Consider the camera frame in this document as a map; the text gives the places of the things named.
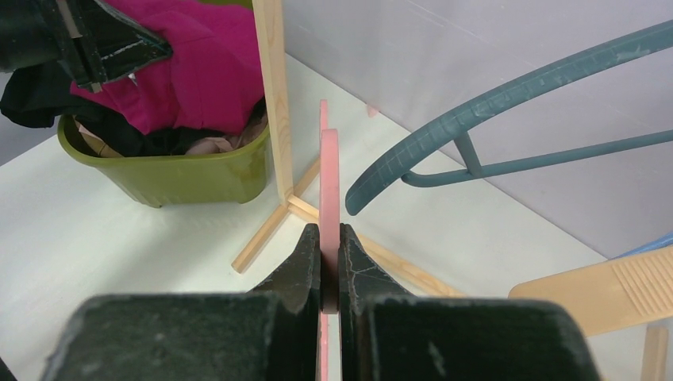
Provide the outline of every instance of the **wooden frame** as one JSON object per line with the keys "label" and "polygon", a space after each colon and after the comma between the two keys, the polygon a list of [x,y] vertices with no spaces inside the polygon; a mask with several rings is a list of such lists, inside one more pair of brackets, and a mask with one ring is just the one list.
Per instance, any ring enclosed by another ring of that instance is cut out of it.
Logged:
{"label": "wooden frame", "polygon": [[[243,251],[232,262],[233,269],[239,273],[245,271],[255,260],[257,254],[288,214],[292,213],[309,223],[317,223],[318,210],[302,200],[301,196],[316,179],[320,171],[320,162],[316,160],[297,184],[294,184],[292,178],[290,111],[287,98],[285,37],[283,35],[281,3],[281,0],[252,0],[257,39],[260,46],[262,75],[271,133],[271,150],[280,205],[271,213],[271,216],[262,224]],[[374,241],[364,236],[359,236],[359,239],[367,254],[373,260],[388,272],[397,275],[415,287],[436,296],[455,297],[463,295]]]}
{"label": "wooden frame", "polygon": [[[259,251],[271,238],[276,229],[283,223],[288,214],[294,214],[309,223],[317,223],[318,221],[319,211],[308,202],[302,200],[302,194],[317,178],[320,171],[319,160],[316,159],[315,162],[313,162],[309,170],[296,184],[294,184],[293,181],[290,113],[287,96],[283,10],[281,2],[282,0],[252,0],[260,46],[264,89],[267,98],[267,112],[269,117],[269,129],[271,132],[271,150],[274,159],[279,206],[262,224],[243,251],[233,261],[232,267],[239,273],[245,271],[250,263],[256,258]],[[362,235],[359,235],[358,237],[367,254],[391,274],[396,275],[433,296],[464,296],[461,292],[442,283],[439,279],[421,270],[419,267],[414,266],[409,261],[395,255],[380,244],[377,244]],[[575,271],[589,273],[589,275],[585,274],[584,276],[590,278],[590,283],[593,281],[598,281],[600,283],[601,280],[596,278],[604,277],[604,275],[599,275],[598,273],[605,267],[611,265],[612,264],[606,263],[594,267],[577,269]],[[633,281],[634,284],[636,284],[637,282],[642,281],[641,277],[636,279],[641,276],[640,274],[625,274],[623,276],[626,277],[625,281],[627,283]],[[558,294],[555,294],[554,290],[558,290],[560,284],[567,289],[573,289],[575,290],[574,292],[581,293],[582,291],[576,290],[577,287],[573,288],[572,286],[573,284],[576,284],[576,278],[567,276],[567,273],[553,275],[548,278],[551,279],[543,278],[528,283],[522,283],[512,289],[510,297],[545,298],[547,300],[558,302],[561,305],[564,305],[568,300],[586,300],[585,298],[568,298],[568,293],[564,294],[563,297],[559,297]],[[579,320],[579,325],[585,330],[587,336],[599,332],[608,332],[610,330],[624,328],[617,327],[615,324],[609,324],[607,322],[609,319],[603,319],[597,324],[590,325],[587,323],[587,319],[583,318],[583,313],[586,312],[584,306],[580,306],[579,308],[569,308],[567,303],[565,304],[566,308],[570,310],[571,315],[573,315],[576,320]],[[673,309],[673,304],[666,305],[666,307]],[[642,323],[651,321],[652,319],[651,317],[640,316],[635,317],[633,320]],[[643,379],[663,379],[665,374],[667,338],[668,331],[665,328],[648,328],[642,369]]]}

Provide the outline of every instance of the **white surface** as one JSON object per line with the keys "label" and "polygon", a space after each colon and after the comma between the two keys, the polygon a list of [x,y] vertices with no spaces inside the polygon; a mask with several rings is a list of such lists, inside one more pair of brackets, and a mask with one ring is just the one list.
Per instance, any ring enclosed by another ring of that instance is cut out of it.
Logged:
{"label": "white surface", "polygon": [[[318,100],[340,131],[345,192],[407,132],[343,90],[288,60],[295,175],[317,154]],[[421,170],[457,164],[435,154]],[[314,205],[317,188],[306,192]],[[0,356],[21,381],[38,378],[74,308],[102,293],[244,291],[290,254],[304,224],[290,217],[245,275],[230,267],[277,205],[275,185],[239,206],[136,204],[55,139],[0,167]],[[394,184],[356,229],[475,296],[505,296],[516,283],[602,258],[486,182],[419,190]],[[637,379],[643,329],[591,339],[610,380]]]}
{"label": "white surface", "polygon": [[[285,0],[287,51],[415,130],[538,67],[673,18],[671,0]],[[483,163],[671,128],[673,49],[516,107],[471,132]],[[673,143],[493,178],[612,257],[673,230]],[[446,151],[457,152],[450,144]]]}

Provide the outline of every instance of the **white floor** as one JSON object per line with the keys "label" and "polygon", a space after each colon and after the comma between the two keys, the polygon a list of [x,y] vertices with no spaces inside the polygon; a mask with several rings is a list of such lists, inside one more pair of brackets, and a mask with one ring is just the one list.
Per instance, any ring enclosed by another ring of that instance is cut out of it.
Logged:
{"label": "white floor", "polygon": [[[407,132],[288,58],[294,175],[317,155],[318,100],[340,131],[342,191]],[[437,153],[420,172],[458,164]],[[69,315],[94,294],[245,291],[289,255],[304,223],[289,217],[244,274],[233,257],[276,207],[275,184],[240,206],[153,210],[128,199],[52,138],[0,167],[0,356],[21,381],[39,378]],[[306,192],[317,205],[317,184]],[[474,296],[603,258],[484,181],[434,189],[396,183],[347,217],[400,256]],[[610,380],[639,378],[644,327],[590,339]]]}

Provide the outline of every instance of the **wooden dowel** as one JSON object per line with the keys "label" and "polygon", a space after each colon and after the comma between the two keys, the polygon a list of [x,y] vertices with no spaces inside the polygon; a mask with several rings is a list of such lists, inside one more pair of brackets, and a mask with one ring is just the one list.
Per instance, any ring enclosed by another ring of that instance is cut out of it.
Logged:
{"label": "wooden dowel", "polygon": [[649,326],[645,334],[640,381],[665,381],[668,355],[668,328]]}
{"label": "wooden dowel", "polygon": [[[290,197],[289,202],[290,205],[288,208],[291,213],[296,214],[306,222],[317,224],[318,210],[315,207],[298,197]],[[409,261],[400,258],[390,250],[375,243],[364,235],[358,234],[358,239],[367,254],[376,261],[376,263],[380,264],[381,267],[386,269],[386,271],[390,271],[400,276],[405,281],[422,289],[428,294],[452,298],[464,296],[463,293],[446,285],[439,279],[428,274],[419,267],[414,266]]]}
{"label": "wooden dowel", "polygon": [[[295,192],[302,194],[315,180],[320,171],[320,160],[315,160],[309,167],[309,170],[302,176],[294,188]],[[285,216],[289,213],[287,206],[279,205],[269,218],[262,224],[257,233],[252,236],[252,239],[245,245],[243,250],[239,253],[236,259],[232,262],[232,267],[235,272],[242,274],[253,260],[260,253],[264,245],[269,241],[276,229],[283,223]]]}

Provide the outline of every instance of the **pink plastic piece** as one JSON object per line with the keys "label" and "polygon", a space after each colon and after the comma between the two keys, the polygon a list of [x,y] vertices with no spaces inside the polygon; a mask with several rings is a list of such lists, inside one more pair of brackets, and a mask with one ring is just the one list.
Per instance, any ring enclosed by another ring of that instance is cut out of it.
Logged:
{"label": "pink plastic piece", "polygon": [[378,114],[378,113],[379,113],[379,111],[377,109],[375,109],[372,106],[367,105],[367,115],[369,117],[375,117],[376,114]]}
{"label": "pink plastic piece", "polygon": [[339,136],[328,127],[327,101],[320,102],[320,251],[322,253],[322,309],[338,310],[337,258],[340,246]]}
{"label": "pink plastic piece", "polygon": [[329,358],[329,347],[327,346],[327,337],[329,335],[329,330],[327,329],[328,318],[327,314],[320,312],[320,380],[327,381],[329,378],[329,368],[328,368],[328,358]]}

